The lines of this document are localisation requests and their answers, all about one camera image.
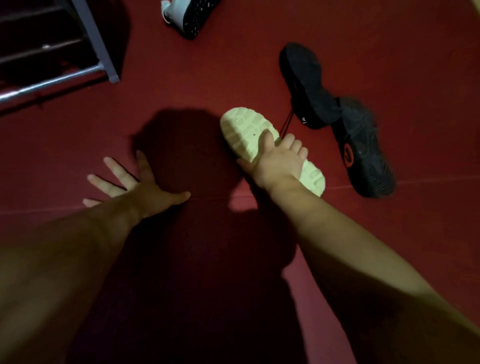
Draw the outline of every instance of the finger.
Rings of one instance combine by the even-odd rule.
[[[153,176],[152,168],[148,163],[147,157],[140,150],[137,150],[137,165],[142,182],[155,182],[155,177]]]
[[[300,148],[300,150],[299,150],[299,156],[300,156],[300,158],[302,158],[303,160],[306,160],[307,157],[308,157],[308,149],[305,148],[305,147]]]
[[[301,148],[301,141],[297,139],[293,142],[292,146],[290,147],[290,150],[295,153],[298,153],[300,151],[300,148]]]
[[[238,165],[243,169],[243,171],[249,175],[252,174],[253,164],[247,161],[246,159],[240,158],[237,159]]]
[[[92,200],[91,198],[84,198],[82,202],[87,207],[93,207],[101,204],[100,201]]]
[[[287,134],[287,136],[285,136],[285,138],[283,138],[279,147],[285,148],[285,149],[290,149],[292,147],[292,144],[293,144],[294,141],[295,141],[295,136],[293,134]]]
[[[190,192],[182,192],[181,194],[170,194],[172,197],[172,205],[180,205],[187,201],[192,195]]]
[[[105,181],[94,174],[89,174],[87,176],[87,179],[93,186],[98,188],[100,191],[106,193],[110,197],[117,197],[126,192],[123,188],[120,188],[113,183]]]
[[[118,178],[121,184],[125,186],[127,190],[131,190],[137,185],[137,180],[129,174],[124,167],[122,167],[116,160],[105,157],[103,158],[104,163],[107,165],[108,169],[112,171],[115,177]]]
[[[258,139],[258,151],[260,154],[271,151],[275,148],[275,140],[270,130],[265,129]]]

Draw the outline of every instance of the black sneaker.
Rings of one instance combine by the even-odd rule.
[[[320,129],[341,118],[333,96],[322,87],[322,67],[315,54],[298,43],[280,52],[280,70],[292,95],[292,108],[302,124]]]
[[[162,0],[162,15],[188,39],[194,39],[220,0]]]
[[[363,197],[392,194],[395,178],[378,146],[373,113],[350,98],[336,101],[342,118],[332,130],[353,188]]]

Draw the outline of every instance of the shoe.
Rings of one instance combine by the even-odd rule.
[[[162,0],[162,16],[188,39],[194,39],[220,0]]]
[[[280,52],[280,70],[292,95],[292,108],[302,124],[320,129],[341,118],[334,97],[322,86],[322,67],[315,54],[298,43]]]
[[[341,97],[342,118],[332,124],[353,188],[363,197],[388,196],[395,178],[378,145],[374,116],[360,102]]]
[[[258,154],[258,139],[265,129],[273,134],[276,144],[281,140],[271,122],[258,112],[247,108],[235,108],[225,113],[220,119],[220,128],[233,152],[249,162],[252,162]],[[300,182],[319,197],[325,190],[325,177],[322,171],[308,160],[303,164]]]

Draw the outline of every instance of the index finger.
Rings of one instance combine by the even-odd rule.
[[[137,150],[137,165],[140,174],[140,181],[155,183],[155,177],[153,176],[150,163],[148,163],[147,157],[140,150]]]

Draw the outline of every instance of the metal bar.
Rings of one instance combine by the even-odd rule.
[[[16,20],[20,20],[20,19],[24,19],[24,18],[30,18],[32,16],[48,14],[49,12],[57,12],[59,10],[62,10],[61,6],[50,5],[50,6],[47,6],[45,8],[40,8],[40,9],[19,11],[19,12],[13,13],[13,14],[8,14],[8,15],[0,17],[0,23],[14,22]]]
[[[42,82],[39,82],[38,84],[27,86],[27,87],[21,88],[19,90],[10,91],[10,92],[6,92],[4,94],[0,94],[0,103],[2,103],[4,101],[7,101],[7,100],[10,100],[10,99],[12,99],[14,97],[17,97],[17,96],[20,96],[20,95],[30,94],[32,92],[41,90],[43,88],[46,88],[46,87],[49,87],[49,86],[52,86],[52,85],[56,85],[56,84],[59,84],[61,82],[69,81],[69,80],[72,80],[72,79],[77,78],[77,77],[82,77],[82,76],[85,76],[87,74],[98,72],[98,71],[104,71],[102,62],[99,62],[97,65],[85,68],[83,70],[79,70],[79,71],[72,72],[72,73],[69,73],[69,74],[64,74],[62,76],[55,77],[55,78],[52,78],[50,80],[42,81]]]
[[[102,36],[98,30],[95,20],[93,19],[92,12],[90,11],[86,0],[72,0],[72,2],[73,6],[77,10],[80,20],[84,25],[85,31],[90,38],[90,42],[92,43],[92,47],[96,53],[96,56],[103,64],[108,79],[112,83],[120,81],[118,73],[113,66],[112,59],[108,54],[107,47],[105,47],[105,43],[103,42]]]
[[[60,48],[63,48],[63,47],[71,46],[72,44],[80,43],[83,40],[84,40],[84,38],[77,38],[77,39],[67,40],[67,41],[60,42],[60,43],[44,44],[40,48],[26,50],[25,52],[15,53],[15,54],[12,54],[10,56],[0,57],[0,65],[2,65],[4,63],[11,62],[11,61],[16,61],[16,60],[19,60],[19,59],[22,59],[22,58],[35,56],[37,54],[50,52],[50,51],[60,49]]]

